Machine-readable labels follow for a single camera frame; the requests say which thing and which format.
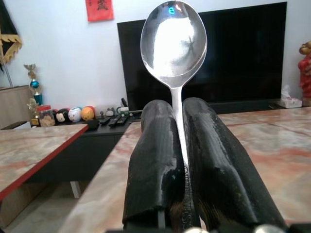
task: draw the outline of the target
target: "marble table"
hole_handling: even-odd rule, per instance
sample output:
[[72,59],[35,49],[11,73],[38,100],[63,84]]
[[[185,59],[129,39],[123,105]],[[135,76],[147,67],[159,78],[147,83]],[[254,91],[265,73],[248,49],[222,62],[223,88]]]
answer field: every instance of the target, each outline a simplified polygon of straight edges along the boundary
[[[220,117],[249,153],[284,219],[288,223],[311,222],[311,108]],[[60,233],[122,229],[128,164],[140,135],[140,123],[132,123]]]
[[0,131],[0,200],[86,130],[80,124]]

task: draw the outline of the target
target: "toy figure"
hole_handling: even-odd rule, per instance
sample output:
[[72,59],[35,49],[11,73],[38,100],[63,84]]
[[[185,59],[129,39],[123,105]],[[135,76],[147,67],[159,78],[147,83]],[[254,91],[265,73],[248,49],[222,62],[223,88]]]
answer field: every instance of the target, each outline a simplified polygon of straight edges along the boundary
[[116,113],[114,108],[108,108],[106,112],[106,117],[112,117]]
[[83,120],[92,120],[95,117],[95,109],[93,106],[86,106],[81,111],[81,117]]
[[81,120],[81,109],[78,107],[71,108],[68,113],[69,120],[78,122]]
[[63,123],[65,121],[69,121],[68,109],[62,108],[62,109],[58,110],[58,112],[56,113],[56,120],[58,123]]
[[306,102],[311,103],[311,41],[303,44],[299,52],[306,57],[299,62],[298,67],[300,69],[300,87],[302,88],[303,93],[303,105],[306,105]]

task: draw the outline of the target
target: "red paper banner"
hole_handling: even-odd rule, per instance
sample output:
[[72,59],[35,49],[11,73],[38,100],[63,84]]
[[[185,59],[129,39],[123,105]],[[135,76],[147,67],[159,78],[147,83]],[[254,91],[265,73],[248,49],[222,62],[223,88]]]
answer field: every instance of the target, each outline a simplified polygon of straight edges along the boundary
[[89,22],[113,19],[112,0],[86,0]]

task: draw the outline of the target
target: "tissue box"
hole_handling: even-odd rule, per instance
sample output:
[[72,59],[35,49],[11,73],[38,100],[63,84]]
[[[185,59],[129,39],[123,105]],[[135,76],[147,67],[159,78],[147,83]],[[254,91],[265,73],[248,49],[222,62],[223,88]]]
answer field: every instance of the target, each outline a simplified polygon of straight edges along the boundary
[[277,104],[284,108],[300,108],[302,106],[302,101],[296,98],[287,98],[281,99]]

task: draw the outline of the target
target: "tv stand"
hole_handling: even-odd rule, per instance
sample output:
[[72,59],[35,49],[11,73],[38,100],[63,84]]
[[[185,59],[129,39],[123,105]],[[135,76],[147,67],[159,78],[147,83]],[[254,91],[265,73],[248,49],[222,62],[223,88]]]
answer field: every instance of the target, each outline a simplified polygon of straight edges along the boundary
[[217,114],[283,109],[283,107],[273,103],[272,100],[214,102],[209,103],[209,105],[215,110]]

